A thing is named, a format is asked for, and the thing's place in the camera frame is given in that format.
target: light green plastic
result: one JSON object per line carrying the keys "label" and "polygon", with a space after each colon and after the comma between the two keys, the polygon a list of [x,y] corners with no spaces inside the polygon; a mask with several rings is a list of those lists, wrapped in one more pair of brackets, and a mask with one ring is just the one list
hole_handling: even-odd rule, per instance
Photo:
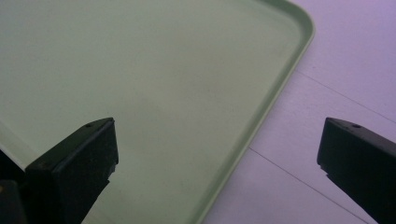
{"label": "light green plastic", "polygon": [[256,0],[0,2],[0,147],[20,166],[114,117],[84,223],[200,223],[314,33]]}

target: white surface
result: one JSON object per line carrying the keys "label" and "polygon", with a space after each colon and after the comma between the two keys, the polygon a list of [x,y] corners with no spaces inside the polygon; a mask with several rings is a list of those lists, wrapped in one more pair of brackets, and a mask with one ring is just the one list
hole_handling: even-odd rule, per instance
{"label": "white surface", "polygon": [[249,150],[204,223],[362,222]]}
{"label": "white surface", "polygon": [[396,141],[396,2],[293,2],[316,36],[205,223],[375,223],[316,156],[326,117]]}

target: gray line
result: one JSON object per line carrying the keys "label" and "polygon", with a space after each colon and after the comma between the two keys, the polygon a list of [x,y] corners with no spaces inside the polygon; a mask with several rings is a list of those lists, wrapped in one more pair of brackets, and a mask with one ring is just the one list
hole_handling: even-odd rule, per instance
{"label": "gray line", "polygon": [[382,115],[382,114],[380,114],[380,113],[374,111],[372,108],[367,107],[366,105],[363,105],[363,104],[357,102],[356,100],[353,100],[353,99],[347,97],[347,96],[344,95],[343,93],[341,93],[341,92],[339,92],[339,91],[336,91],[336,90],[332,89],[332,88],[329,87],[329,86],[324,85],[323,83],[321,83],[321,82],[317,81],[316,79],[314,79],[314,78],[312,78],[312,77],[310,77],[310,76],[308,76],[308,75],[302,73],[301,71],[299,71],[299,70],[297,70],[297,69],[296,69],[295,71],[298,72],[298,73],[300,73],[301,75],[303,75],[303,76],[305,76],[305,77],[311,79],[312,81],[318,83],[320,86],[323,86],[324,88],[326,88],[326,89],[328,89],[328,90],[330,90],[330,91],[333,91],[333,92],[335,92],[335,93],[337,93],[337,94],[339,94],[339,95],[341,95],[341,96],[347,98],[348,100],[352,101],[353,103],[355,103],[355,104],[357,104],[357,105],[360,105],[360,106],[364,107],[365,109],[368,109],[368,110],[370,110],[371,112],[377,114],[378,116],[380,116],[380,117],[382,117],[382,118],[384,118],[384,119],[386,119],[386,120],[388,120],[388,121],[390,121],[390,122],[396,124],[396,121],[394,121],[394,120],[392,120],[392,119],[389,119],[389,118],[385,117],[384,115]]}
{"label": "gray line", "polygon": [[318,191],[317,189],[314,189],[313,187],[311,187],[310,185],[308,185],[307,183],[305,183],[303,180],[301,180],[300,178],[298,178],[297,176],[293,175],[292,173],[290,173],[289,171],[283,169],[282,167],[280,167],[279,165],[277,165],[276,163],[274,163],[273,161],[268,160],[266,157],[264,157],[262,154],[260,154],[259,152],[257,152],[256,150],[252,149],[251,147],[249,147],[250,150],[252,150],[253,152],[255,152],[257,155],[261,156],[263,159],[265,159],[266,161],[271,162],[274,166],[276,166],[277,168],[281,169],[283,172],[285,172],[286,174],[292,176],[294,179],[298,180],[299,182],[301,182],[302,184],[306,185],[307,187],[309,187],[310,189],[314,190],[316,193],[320,194],[321,196],[325,197],[326,199],[328,199],[329,201],[331,201],[332,203],[338,205],[339,207],[343,208],[344,210],[346,210],[350,215],[358,218],[359,220],[361,220],[362,222],[369,224],[366,220],[364,220],[361,217],[358,217],[357,215],[353,214],[351,211],[349,211],[348,209],[346,209],[343,205],[337,203],[336,201],[332,200],[331,198],[329,198],[328,196],[326,196],[325,194],[323,194],[322,192]]}

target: black plastic part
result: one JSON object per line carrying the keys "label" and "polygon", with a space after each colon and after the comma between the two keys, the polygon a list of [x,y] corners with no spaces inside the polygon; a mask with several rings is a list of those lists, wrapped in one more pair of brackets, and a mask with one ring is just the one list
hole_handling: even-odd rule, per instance
{"label": "black plastic part", "polygon": [[0,223],[27,224],[18,184],[13,180],[0,180]]}
{"label": "black plastic part", "polygon": [[25,181],[24,171],[0,150],[0,180],[12,179],[18,184]]}
{"label": "black plastic part", "polygon": [[358,124],[327,118],[318,164],[378,223],[396,223],[396,144]]}
{"label": "black plastic part", "polygon": [[81,223],[118,162],[114,119],[82,126],[32,162],[25,171],[41,223]]}

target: green tray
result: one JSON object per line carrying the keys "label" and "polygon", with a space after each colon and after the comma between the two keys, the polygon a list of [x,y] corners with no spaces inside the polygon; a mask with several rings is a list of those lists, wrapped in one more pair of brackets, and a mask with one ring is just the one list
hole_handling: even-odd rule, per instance
{"label": "green tray", "polygon": [[85,223],[199,223],[313,37],[286,1],[0,2],[0,144],[21,167],[114,117]]}

